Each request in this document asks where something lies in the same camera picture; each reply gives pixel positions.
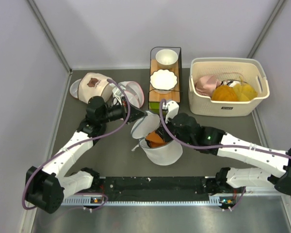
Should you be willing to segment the yellow orange bra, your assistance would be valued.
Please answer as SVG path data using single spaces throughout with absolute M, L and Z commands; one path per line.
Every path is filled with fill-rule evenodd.
M 233 88 L 227 85 L 217 87 L 211 97 L 213 101 L 239 101 Z

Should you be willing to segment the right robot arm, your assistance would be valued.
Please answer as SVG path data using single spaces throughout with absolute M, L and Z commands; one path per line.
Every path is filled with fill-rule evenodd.
M 166 132 L 173 140 L 201 153 L 231 158 L 251 168 L 222 168 L 216 174 L 222 192 L 240 187 L 273 187 L 291 196 L 291 148 L 275 150 L 241 140 L 223 130 L 200 126 L 185 113 L 173 118 L 160 114 Z

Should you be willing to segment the black wire wooden rack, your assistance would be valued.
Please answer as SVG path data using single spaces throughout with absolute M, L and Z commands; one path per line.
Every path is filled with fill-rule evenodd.
M 178 54 L 178 60 L 176 64 L 170 68 L 170 69 L 164 69 L 158 66 L 158 63 L 156 61 L 155 55 L 159 50 L 162 49 L 171 49 L 174 50 Z M 182 99 L 182 84 L 181 84 L 181 79 L 182 79 L 182 50 L 180 47 L 154 47 L 151 52 L 150 52 L 150 75 L 149 75 L 149 80 L 150 76 L 157 70 L 169 70 L 175 73 L 175 75 L 178 78 L 178 83 L 170 91 L 161 91 L 161 90 L 156 90 L 152 87 L 149 81 L 149 91 L 147 95 L 147 100 L 148 104 L 150 102 L 160 102 L 162 99 L 166 100 L 173 100 L 177 102 L 178 104 L 181 103 Z

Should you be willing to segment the white mesh laundry bag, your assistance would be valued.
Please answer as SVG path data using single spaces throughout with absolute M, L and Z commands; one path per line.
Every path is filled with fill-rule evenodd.
M 138 140 L 138 144 L 132 149 L 141 148 L 149 160 L 160 166 L 168 166 L 175 163 L 183 153 L 182 145 L 174 140 L 164 146 L 150 148 L 146 143 L 146 136 L 155 131 L 160 124 L 157 114 L 146 111 L 147 116 L 135 122 L 131 129 L 131 136 Z

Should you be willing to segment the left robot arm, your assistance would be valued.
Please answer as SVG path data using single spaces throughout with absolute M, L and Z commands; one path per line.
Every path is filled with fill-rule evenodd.
M 74 175 L 66 176 L 77 160 L 98 140 L 107 137 L 106 125 L 122 119 L 131 123 L 147 116 L 147 112 L 133 106 L 125 98 L 117 105 L 109 106 L 102 97 L 92 97 L 82 120 L 71 139 L 50 160 L 40 167 L 32 166 L 26 173 L 22 205 L 29 202 L 52 214 L 63 200 L 79 191 L 96 192 L 100 188 L 99 174 L 90 168 L 83 168 Z

